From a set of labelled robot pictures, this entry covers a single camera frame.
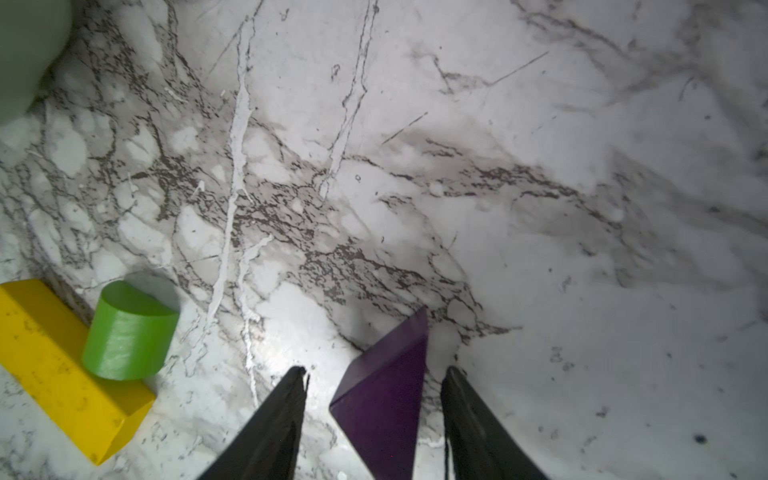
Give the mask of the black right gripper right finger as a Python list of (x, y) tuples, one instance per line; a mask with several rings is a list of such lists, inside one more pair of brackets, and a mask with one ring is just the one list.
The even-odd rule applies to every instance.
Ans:
[(455, 366), (447, 369), (440, 399), (447, 478), (547, 479)]

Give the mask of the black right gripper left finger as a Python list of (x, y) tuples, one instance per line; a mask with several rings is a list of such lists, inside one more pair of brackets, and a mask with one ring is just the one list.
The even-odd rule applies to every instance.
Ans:
[(292, 479), (307, 399), (306, 370), (291, 367), (203, 479)]

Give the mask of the purple triangle block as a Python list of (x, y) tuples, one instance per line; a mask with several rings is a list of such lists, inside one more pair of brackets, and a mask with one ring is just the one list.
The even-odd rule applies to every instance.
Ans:
[(428, 338), (422, 307), (351, 362), (330, 402), (376, 479), (413, 476)]

